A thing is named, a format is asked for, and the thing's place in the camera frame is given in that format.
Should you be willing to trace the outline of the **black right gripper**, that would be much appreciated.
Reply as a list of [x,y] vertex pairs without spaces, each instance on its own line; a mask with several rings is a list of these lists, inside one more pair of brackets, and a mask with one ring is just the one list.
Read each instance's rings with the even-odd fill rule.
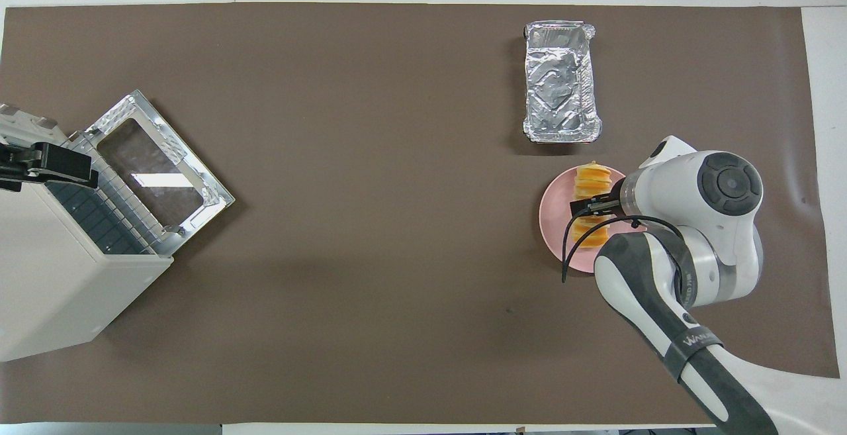
[[599,196],[597,199],[582,199],[570,203],[572,218],[583,218],[589,216],[625,216],[622,203],[622,188],[625,179],[620,179],[612,185],[609,193]]

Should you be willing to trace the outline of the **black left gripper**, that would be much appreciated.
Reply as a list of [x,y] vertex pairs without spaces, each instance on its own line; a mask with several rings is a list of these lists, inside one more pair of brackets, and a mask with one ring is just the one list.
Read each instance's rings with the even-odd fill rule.
[[[31,171],[35,182],[98,187],[98,172],[93,169],[89,155],[49,142],[34,143],[31,150],[34,152]],[[1,190],[20,191],[24,183],[33,182],[26,164],[18,161],[16,154],[10,146],[1,146]]]

